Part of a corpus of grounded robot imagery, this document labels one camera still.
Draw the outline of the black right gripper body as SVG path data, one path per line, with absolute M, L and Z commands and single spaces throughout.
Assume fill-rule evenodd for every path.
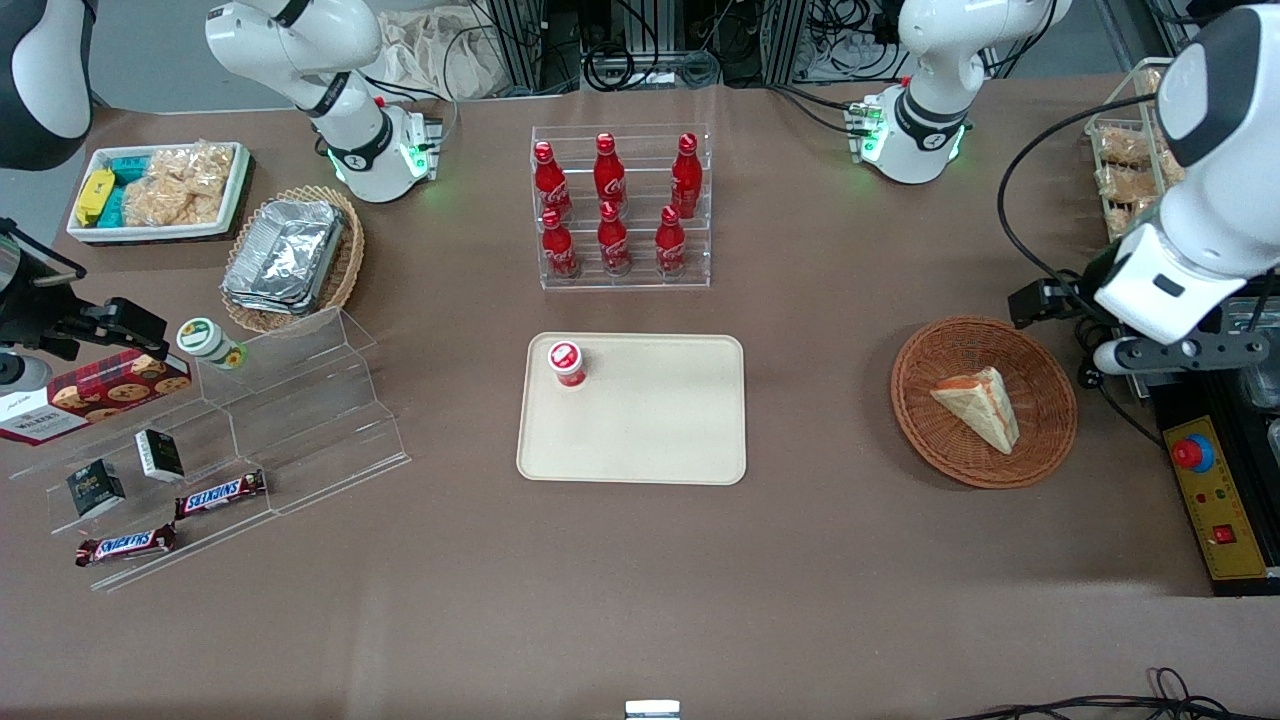
M 14 222 L 3 223 L 3 347 L 77 354 L 81 342 L 72 332 L 79 328 L 86 302 L 69 284 L 36 284 L 56 272 L 22 243 L 24 238 Z

